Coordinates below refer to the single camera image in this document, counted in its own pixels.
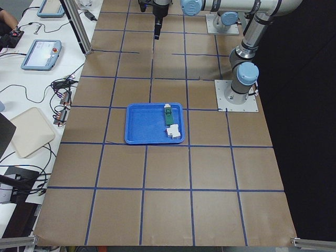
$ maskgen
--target power adapter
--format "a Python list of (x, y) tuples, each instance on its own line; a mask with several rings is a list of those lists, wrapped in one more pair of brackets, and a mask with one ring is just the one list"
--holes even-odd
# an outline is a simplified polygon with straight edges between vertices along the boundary
[(84, 15), (89, 19), (89, 20), (91, 20), (91, 21), (97, 21), (97, 19), (96, 19), (96, 17), (91, 13), (91, 12), (89, 12), (89, 11), (87, 11), (87, 12), (84, 12)]
[(58, 80), (58, 81), (54, 81), (52, 83), (52, 87), (53, 89), (61, 89), (61, 88), (69, 88), (71, 87), (71, 85), (77, 83), (78, 81), (76, 80)]

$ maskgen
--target electronic device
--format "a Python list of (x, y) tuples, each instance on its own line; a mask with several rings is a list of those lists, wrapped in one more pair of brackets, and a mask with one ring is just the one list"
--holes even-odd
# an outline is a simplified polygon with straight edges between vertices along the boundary
[(3, 114), (0, 113), (0, 158), (5, 153), (14, 136), (16, 127)]
[(9, 34), (0, 36), (0, 47), (15, 48), (22, 38), (23, 33), (25, 32), (16, 27), (16, 29), (12, 30)]
[(59, 0), (44, 0), (37, 11), (38, 17), (63, 17), (64, 9)]
[(55, 65), (61, 48), (59, 40), (35, 39), (21, 64), (21, 68), (49, 71)]

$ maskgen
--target white table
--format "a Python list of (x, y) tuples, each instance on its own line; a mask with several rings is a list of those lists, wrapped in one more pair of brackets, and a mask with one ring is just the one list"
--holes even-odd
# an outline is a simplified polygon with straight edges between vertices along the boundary
[[(40, 6), (43, 0), (34, 0), (31, 7)], [(93, 1), (93, 6), (89, 9), (91, 13), (95, 15), (98, 19), (100, 8), (103, 0)], [(62, 18), (40, 18), (36, 15), (38, 9), (29, 9), (26, 11), (25, 15), (21, 19), (19, 26), (26, 25), (31, 22), (39, 22), (46, 25), (46, 31), (56, 30), (61, 25), (68, 23), (66, 15)], [(88, 38), (91, 41), (92, 35), (96, 26), (96, 21), (90, 21), (80, 14), (81, 20), (87, 32)], [(25, 33), (21, 40), (19, 41), (16, 48), (9, 49), (8, 52), (12, 53), (27, 53), (34, 39), (58, 39), (62, 42), (62, 50), (60, 56), (51, 71), (29, 71), (22, 70), (20, 68), (21, 63), (24, 60), (24, 56), (20, 55), (8, 55), (0, 57), (0, 90), (5, 87), (17, 84), (23, 85), (27, 88), (28, 98), (34, 101), (40, 101), (43, 98), (45, 88), (50, 85), (53, 80), (63, 78), (75, 71), (79, 66), (81, 66), (85, 61), (85, 55), (80, 50), (78, 42), (76, 40), (75, 34), (71, 28), (70, 24), (63, 26), (59, 31), (53, 33), (45, 33), (43, 26), (40, 28), (37, 35), (34, 34), (37, 28), (37, 24), (32, 24), (28, 26), (23, 26), (21, 30)], [(81, 74), (81, 68), (75, 73), (76, 80), (79, 79)], [(72, 95), (75, 94), (76, 89), (72, 89)], [(49, 106), (49, 101), (54, 94), (52, 88), (48, 88), (46, 91), (46, 97), (42, 103), (36, 104), (30, 102), (25, 97), (25, 90), (22, 87), (9, 87), (0, 93), (0, 101), (5, 105), (5, 110), (2, 114), (11, 119), (18, 114), (28, 110), (31, 107), (38, 107), (45, 117), (48, 119), (50, 124), (52, 124), (53, 130), (55, 132), (55, 138), (50, 142), (51, 149), (57, 153), (60, 140), (64, 131), (64, 127), (58, 127), (53, 125), (54, 119), (52, 118), (53, 112)], [(59, 104), (59, 98), (56, 96), (52, 101), (52, 106), (55, 107)], [(3, 157), (15, 151), (12, 144), (9, 145)], [(25, 159), (20, 158), (16, 153), (6, 158), (1, 165), (19, 165), (19, 164), (30, 164), (44, 167), (49, 159), (49, 151), (45, 148), (41, 148), (32, 155)], [(52, 157), (51, 162), (46, 168), (46, 173), (51, 173), (53, 170), (55, 158)], [(33, 167), (24, 167), (25, 169), (31, 169), (39, 171)], [(0, 174), (4, 174), (6, 167), (0, 168)], [(37, 196), (37, 194), (29, 195), (26, 202), (42, 204), (44, 196)], [(14, 211), (15, 204), (0, 204), (0, 237), (2, 237), (3, 232), (9, 222), (9, 219)]]

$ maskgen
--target metal bracket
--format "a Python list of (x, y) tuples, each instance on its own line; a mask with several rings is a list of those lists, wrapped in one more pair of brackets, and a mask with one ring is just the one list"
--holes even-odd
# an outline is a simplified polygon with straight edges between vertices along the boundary
[(224, 91), (228, 85), (231, 85), (231, 82), (231, 80), (215, 80), (218, 111), (259, 112), (255, 96), (249, 96), (246, 102), (241, 105), (235, 105), (226, 100)]
[(321, 241), (321, 240), (305, 240), (300, 238), (292, 238), (291, 242), (295, 247), (303, 249), (318, 249), (324, 251), (336, 251), (336, 242), (334, 241)]
[(16, 237), (16, 238), (2, 238), (0, 239), (0, 248), (13, 248), (21, 246), (36, 245), (38, 236)]
[(247, 26), (247, 22), (246, 22), (244, 12), (238, 12), (238, 18), (239, 18), (240, 23), (242, 24), (241, 25), (242, 30), (245, 30)]
[(219, 35), (228, 35), (228, 36), (239, 36), (239, 30), (237, 25), (231, 25), (228, 30), (218, 31), (214, 25), (213, 21), (217, 14), (206, 14), (206, 27), (208, 28), (209, 34), (219, 34)]

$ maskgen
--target blue tray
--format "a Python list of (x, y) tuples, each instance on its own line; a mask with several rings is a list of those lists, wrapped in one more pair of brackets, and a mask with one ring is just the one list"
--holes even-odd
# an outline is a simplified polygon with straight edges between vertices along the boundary
[(183, 110), (179, 103), (168, 103), (173, 111), (174, 123), (181, 136), (172, 139), (167, 135), (164, 121), (165, 103), (133, 103), (126, 110), (125, 142), (128, 144), (163, 144), (184, 141)]

